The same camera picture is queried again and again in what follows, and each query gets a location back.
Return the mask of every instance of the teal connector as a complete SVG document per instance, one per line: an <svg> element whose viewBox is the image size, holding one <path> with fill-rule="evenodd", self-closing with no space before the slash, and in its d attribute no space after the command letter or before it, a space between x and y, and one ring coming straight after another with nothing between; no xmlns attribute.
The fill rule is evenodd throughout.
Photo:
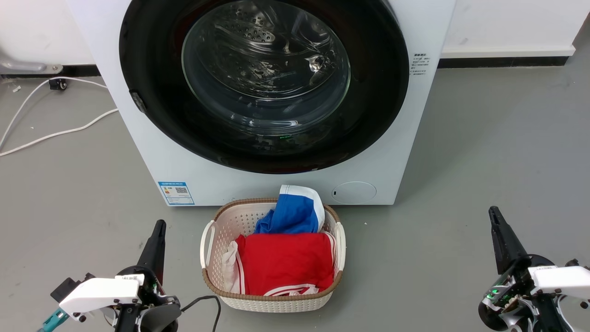
<svg viewBox="0 0 590 332"><path fill-rule="evenodd" d="M43 328L40 328L37 332L53 332L56 327L60 326L61 323L65 322L68 318L70 318L70 316L59 308L43 322Z"/></svg>

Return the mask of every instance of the white wall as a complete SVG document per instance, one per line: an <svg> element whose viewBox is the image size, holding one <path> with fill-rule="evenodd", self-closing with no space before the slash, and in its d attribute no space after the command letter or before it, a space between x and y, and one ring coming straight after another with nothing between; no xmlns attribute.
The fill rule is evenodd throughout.
<svg viewBox="0 0 590 332"><path fill-rule="evenodd" d="M21 61L94 63L65 0L0 0L0 48Z"/></svg>
<svg viewBox="0 0 590 332"><path fill-rule="evenodd" d="M442 57L569 56L590 0L457 0Z"/></svg>
<svg viewBox="0 0 590 332"><path fill-rule="evenodd" d="M65 0L0 0L0 9L11 57L94 63ZM442 57L568 56L589 11L590 0L457 0Z"/></svg>

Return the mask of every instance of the washing machine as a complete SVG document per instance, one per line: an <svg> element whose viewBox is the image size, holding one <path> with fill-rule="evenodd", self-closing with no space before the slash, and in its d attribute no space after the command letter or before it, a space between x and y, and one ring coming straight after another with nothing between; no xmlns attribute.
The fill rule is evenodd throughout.
<svg viewBox="0 0 590 332"><path fill-rule="evenodd" d="M166 204L393 204L455 0L68 0Z"/></svg>

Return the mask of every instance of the power cord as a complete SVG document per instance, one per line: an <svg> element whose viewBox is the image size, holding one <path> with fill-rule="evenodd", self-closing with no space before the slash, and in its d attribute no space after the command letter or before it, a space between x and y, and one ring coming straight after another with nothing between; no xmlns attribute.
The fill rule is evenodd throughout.
<svg viewBox="0 0 590 332"><path fill-rule="evenodd" d="M198 297L194 301L192 301L191 303L187 304L186 307L182 308L181 311L184 313L187 309L191 308L193 305L195 305L200 300L208 300L210 298L214 298L217 301L217 317L215 317L215 322L213 323L213 331L212 331L212 332L215 332L215 329L217 328L217 322L219 321L219 315L221 315L221 303L219 303L218 297L216 297L214 295L206 295L204 297Z"/></svg>
<svg viewBox="0 0 590 332"><path fill-rule="evenodd" d="M37 86L37 87L36 87L36 88L35 88L35 89L34 89L34 90L33 90L33 91L32 91L32 92L31 92L31 93L28 95L28 96L27 96L27 98L25 99L25 101L24 101L24 102L21 104L21 107L19 107L19 108L18 108L18 111L16 112L16 114L15 114L15 115L12 117L12 120L11 120L11 121L10 121L10 123L8 124L8 128L6 128L6 131L4 132L4 135L2 136L2 139L0 140L0 149L2 149L2 147L4 146L4 143L5 143L5 141L6 141L6 138L8 137L8 134L10 133L10 130L12 129L12 125L14 124L14 121L17 119L18 115L21 113L21 111L22 111L22 108L25 106L25 104L27 103L27 101L29 101L29 99L31 98L31 96L32 96L32 95L33 95L35 92L37 92L37 90L39 90L39 89L40 89L40 88L41 88L43 85L47 84L47 83L48 83L50 80L55 80L55 79L67 79L67 80L74 80L74 81L78 81L78 82L85 82L85 83L94 84L94 85L96 85L96 86L100 86L100 87L103 87L103 88L107 89L107 87L106 87L105 85L102 85L102 84L99 84L99 83L96 83L96 82L92 82L92 81L88 81L88 80L83 80L83 79L76 79L75 77L58 76L58 77L52 77L52 78L50 78L50 79L48 79L48 80L44 81L43 83L39 84L39 85L38 85L38 86ZM96 119L92 120L92 121L91 121L90 123L88 123L86 126L82 126L82 127L79 127L79 128L70 129L70 130L66 130L66 131L62 131L62 132L56 132L56 133L54 133L54 134L47 135L47 136L45 136L45 137L42 137L42 138L40 138L40 139L36 139L36 140L34 140L34 141L30 142L30 143L27 143L27 144L25 144L25 145L21 145L21 146L20 146L20 147L18 147L18 148L14 148L14 149L12 149L12 150L10 150L10 151L7 151L7 152L0 153L0 157L3 157L3 156L5 156L5 155L8 155L8 154L11 154L11 153L13 153L13 152L17 152L17 151L19 151L19 150L21 150L21 149L24 149L24 148L28 148L28 147L30 147L31 145L37 144L37 143L39 143L39 142L41 142L41 141L45 141L45 140L46 140L46 139L48 139L48 138L52 138L52 137L59 136L59 135L63 135L63 134L69 134L70 132L77 132L77 131L80 131L80 130L86 129L86 128L88 128L89 126L92 126L92 125L94 125L94 124L95 124L97 121L99 121L100 119L104 118L105 116L107 116L107 115L109 115L109 114L112 114L112 113L115 113L115 112L117 112L118 110L119 110L119 109L116 109L116 108L115 108L115 109L113 109L113 110L110 110L110 111L108 111L108 112L106 112L106 113L102 114L102 115L101 115L101 116L99 116L98 118L96 118Z"/></svg>

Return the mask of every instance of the basket handle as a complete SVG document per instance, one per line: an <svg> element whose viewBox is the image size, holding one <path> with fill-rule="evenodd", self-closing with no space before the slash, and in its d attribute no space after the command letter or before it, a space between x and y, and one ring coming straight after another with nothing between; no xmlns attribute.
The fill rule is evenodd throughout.
<svg viewBox="0 0 590 332"><path fill-rule="evenodd" d="M215 220L211 220L201 236L201 268L206 269L209 266L209 260L211 259L211 248L213 248L213 235L215 234ZM205 240L207 240L207 234L211 231L211 237L209 238L209 249L207 250L207 260L205 260Z"/></svg>
<svg viewBox="0 0 590 332"><path fill-rule="evenodd" d="M344 271L344 262L346 260L346 235L344 227L337 222L335 227L336 246L338 248L338 271Z"/></svg>

